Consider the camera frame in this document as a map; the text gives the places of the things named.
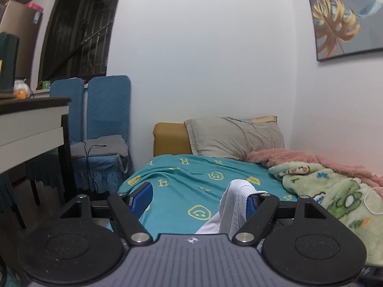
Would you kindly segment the teal smiley bed sheet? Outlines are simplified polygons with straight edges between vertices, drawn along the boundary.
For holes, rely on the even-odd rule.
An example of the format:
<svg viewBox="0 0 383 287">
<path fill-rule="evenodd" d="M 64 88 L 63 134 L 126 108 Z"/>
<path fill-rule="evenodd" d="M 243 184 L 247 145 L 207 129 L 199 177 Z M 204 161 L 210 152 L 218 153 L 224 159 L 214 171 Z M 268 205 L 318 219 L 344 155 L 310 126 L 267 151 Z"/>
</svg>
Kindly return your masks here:
<svg viewBox="0 0 383 287">
<path fill-rule="evenodd" d="M 201 155 L 159 155 L 125 180 L 119 188 L 129 193 L 149 182 L 152 202 L 140 218 L 157 237 L 160 233 L 192 234 L 219 208 L 220 199 L 233 179 L 247 180 L 282 201 L 296 201 L 280 181 L 259 164 Z"/>
</svg>

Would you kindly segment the dark green bag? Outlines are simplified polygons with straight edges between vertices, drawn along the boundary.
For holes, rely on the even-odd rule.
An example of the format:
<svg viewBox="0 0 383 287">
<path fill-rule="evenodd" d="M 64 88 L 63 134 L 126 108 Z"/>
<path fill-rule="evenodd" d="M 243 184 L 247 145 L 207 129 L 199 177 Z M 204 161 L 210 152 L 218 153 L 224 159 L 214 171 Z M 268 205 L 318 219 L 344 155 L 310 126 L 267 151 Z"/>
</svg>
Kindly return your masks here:
<svg viewBox="0 0 383 287">
<path fill-rule="evenodd" d="M 14 88 L 19 38 L 12 34 L 1 33 L 1 92 L 11 92 Z"/>
</svg>

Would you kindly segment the cardboard box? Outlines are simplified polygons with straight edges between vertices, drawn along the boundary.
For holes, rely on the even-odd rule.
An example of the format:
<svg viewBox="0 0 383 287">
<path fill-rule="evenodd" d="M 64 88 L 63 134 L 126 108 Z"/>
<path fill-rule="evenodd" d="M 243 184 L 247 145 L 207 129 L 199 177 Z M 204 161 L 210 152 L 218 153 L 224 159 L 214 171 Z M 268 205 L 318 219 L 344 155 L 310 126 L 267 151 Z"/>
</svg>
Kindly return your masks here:
<svg viewBox="0 0 383 287">
<path fill-rule="evenodd" d="M 43 9 L 10 0 L 1 10 L 1 32 L 18 37 L 16 78 L 30 80 Z"/>
</svg>

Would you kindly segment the blue quilted chair near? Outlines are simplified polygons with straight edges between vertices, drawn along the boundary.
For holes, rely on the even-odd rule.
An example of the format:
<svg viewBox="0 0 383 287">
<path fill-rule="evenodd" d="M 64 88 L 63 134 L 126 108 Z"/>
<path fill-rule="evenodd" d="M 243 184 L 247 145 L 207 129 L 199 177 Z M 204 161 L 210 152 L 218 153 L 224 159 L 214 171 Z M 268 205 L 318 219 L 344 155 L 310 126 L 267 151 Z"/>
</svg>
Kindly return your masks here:
<svg viewBox="0 0 383 287">
<path fill-rule="evenodd" d="M 129 147 L 131 83 L 126 75 L 95 77 L 88 83 L 86 139 L 122 135 Z M 96 193 L 115 194 L 128 178 L 107 157 L 106 169 L 89 170 L 75 175 L 77 187 Z M 129 171 L 132 168 L 130 158 Z"/>
</svg>

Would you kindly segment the gold leaf wall painting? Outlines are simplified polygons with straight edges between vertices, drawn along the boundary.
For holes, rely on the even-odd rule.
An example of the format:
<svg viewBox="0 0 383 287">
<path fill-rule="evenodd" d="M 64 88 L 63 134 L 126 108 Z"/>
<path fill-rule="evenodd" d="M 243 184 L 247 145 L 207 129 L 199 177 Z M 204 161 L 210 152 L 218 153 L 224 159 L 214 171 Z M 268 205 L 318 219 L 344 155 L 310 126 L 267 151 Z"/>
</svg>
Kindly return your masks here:
<svg viewBox="0 0 383 287">
<path fill-rule="evenodd" d="M 382 50 L 382 0 L 309 0 L 317 61 Z"/>
</svg>

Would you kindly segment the dark barred window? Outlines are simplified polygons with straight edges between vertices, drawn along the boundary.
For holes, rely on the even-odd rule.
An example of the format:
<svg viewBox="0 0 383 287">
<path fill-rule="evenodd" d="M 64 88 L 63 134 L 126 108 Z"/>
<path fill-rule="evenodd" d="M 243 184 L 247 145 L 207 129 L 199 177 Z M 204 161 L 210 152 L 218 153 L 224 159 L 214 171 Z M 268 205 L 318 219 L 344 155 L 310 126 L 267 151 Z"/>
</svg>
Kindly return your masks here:
<svg viewBox="0 0 383 287">
<path fill-rule="evenodd" d="M 107 73 L 118 0 L 55 0 L 45 33 L 38 83 Z"/>
</svg>

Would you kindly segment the grey pillow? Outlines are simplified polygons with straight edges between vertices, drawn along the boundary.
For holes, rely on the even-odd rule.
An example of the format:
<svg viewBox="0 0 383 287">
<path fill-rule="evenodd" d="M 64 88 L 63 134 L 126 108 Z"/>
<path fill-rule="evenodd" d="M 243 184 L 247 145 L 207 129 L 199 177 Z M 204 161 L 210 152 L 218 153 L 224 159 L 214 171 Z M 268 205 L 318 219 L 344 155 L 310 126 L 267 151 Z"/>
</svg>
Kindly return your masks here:
<svg viewBox="0 0 383 287">
<path fill-rule="evenodd" d="M 203 117 L 184 122 L 194 155 L 243 161 L 252 151 L 284 148 L 275 116 Z"/>
</svg>

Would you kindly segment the pink fuzzy blanket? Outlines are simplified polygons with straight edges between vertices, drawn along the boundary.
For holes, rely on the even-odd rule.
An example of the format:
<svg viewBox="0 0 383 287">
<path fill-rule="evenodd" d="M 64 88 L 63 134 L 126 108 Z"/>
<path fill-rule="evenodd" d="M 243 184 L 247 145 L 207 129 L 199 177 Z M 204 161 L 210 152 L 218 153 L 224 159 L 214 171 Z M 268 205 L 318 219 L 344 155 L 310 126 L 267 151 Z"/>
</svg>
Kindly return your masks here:
<svg viewBox="0 0 383 287">
<path fill-rule="evenodd" d="M 363 183 L 382 196 L 382 176 L 374 175 L 371 171 L 362 165 L 349 166 L 331 161 L 321 155 L 309 154 L 302 151 L 286 150 L 284 148 L 265 149 L 261 151 L 252 151 L 247 154 L 246 162 L 258 163 L 265 168 L 271 168 L 285 162 L 304 162 L 320 164 L 325 168 L 330 168 L 336 173 L 348 177 L 358 177 Z"/>
</svg>

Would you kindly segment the green cartoon fleece blanket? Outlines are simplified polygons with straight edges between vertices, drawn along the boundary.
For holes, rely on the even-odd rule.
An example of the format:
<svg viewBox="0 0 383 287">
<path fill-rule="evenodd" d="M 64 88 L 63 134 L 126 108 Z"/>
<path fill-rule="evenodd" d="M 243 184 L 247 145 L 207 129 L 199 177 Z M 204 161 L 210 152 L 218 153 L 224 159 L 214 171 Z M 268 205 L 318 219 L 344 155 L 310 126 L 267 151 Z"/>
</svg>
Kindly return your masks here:
<svg viewBox="0 0 383 287">
<path fill-rule="evenodd" d="M 308 195 L 339 219 L 367 249 L 367 263 L 382 266 L 382 197 L 358 177 L 320 164 L 286 162 L 268 169 L 284 188 Z"/>
</svg>

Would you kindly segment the grey folded cloth on chair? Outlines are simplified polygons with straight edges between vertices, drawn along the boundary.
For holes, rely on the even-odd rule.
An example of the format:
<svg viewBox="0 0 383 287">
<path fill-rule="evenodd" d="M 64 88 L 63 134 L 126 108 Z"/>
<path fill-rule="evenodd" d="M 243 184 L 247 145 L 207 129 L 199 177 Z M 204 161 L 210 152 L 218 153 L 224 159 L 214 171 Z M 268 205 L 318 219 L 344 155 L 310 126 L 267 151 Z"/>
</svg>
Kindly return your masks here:
<svg viewBox="0 0 383 287">
<path fill-rule="evenodd" d="M 120 172 L 123 174 L 129 172 L 129 148 L 122 135 L 83 140 L 81 143 L 72 144 L 70 153 L 76 174 L 89 170 L 105 170 L 108 156 L 112 157 L 109 163 L 116 165 Z"/>
</svg>

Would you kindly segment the white t-shirt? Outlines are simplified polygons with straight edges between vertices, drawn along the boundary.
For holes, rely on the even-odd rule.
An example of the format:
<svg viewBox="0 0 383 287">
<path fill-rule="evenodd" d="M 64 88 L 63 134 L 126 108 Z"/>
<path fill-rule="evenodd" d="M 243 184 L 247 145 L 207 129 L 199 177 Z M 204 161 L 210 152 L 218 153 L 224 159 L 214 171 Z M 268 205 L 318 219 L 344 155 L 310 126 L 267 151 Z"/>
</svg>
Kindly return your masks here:
<svg viewBox="0 0 383 287">
<path fill-rule="evenodd" d="M 248 197 L 263 193 L 267 193 L 267 191 L 256 190 L 247 180 L 232 180 L 221 197 L 217 213 L 203 224 L 196 234 L 226 234 L 232 240 L 247 221 Z"/>
</svg>

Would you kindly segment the bag of oranges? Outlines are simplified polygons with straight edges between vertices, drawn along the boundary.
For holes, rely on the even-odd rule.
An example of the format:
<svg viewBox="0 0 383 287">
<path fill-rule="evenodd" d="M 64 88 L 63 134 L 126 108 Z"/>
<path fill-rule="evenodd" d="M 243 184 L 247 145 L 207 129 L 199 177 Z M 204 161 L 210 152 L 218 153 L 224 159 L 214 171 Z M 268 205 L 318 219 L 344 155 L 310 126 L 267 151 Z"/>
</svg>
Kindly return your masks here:
<svg viewBox="0 0 383 287">
<path fill-rule="evenodd" d="M 14 81 L 13 95 L 16 99 L 28 99 L 32 95 L 30 87 L 25 79 Z"/>
</svg>

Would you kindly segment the white desk with dark top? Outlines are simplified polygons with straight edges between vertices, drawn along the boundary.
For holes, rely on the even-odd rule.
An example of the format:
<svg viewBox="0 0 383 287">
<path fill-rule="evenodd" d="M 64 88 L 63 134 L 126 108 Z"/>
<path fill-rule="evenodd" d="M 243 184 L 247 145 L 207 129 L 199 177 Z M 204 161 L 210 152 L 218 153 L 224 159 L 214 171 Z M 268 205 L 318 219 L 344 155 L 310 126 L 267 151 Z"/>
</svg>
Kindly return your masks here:
<svg viewBox="0 0 383 287">
<path fill-rule="evenodd" d="M 58 150 L 64 186 L 63 203 L 77 194 L 69 145 L 69 97 L 1 101 L 1 191 L 10 193 L 10 208 L 26 226 L 14 199 L 7 172 L 52 149 Z"/>
</svg>

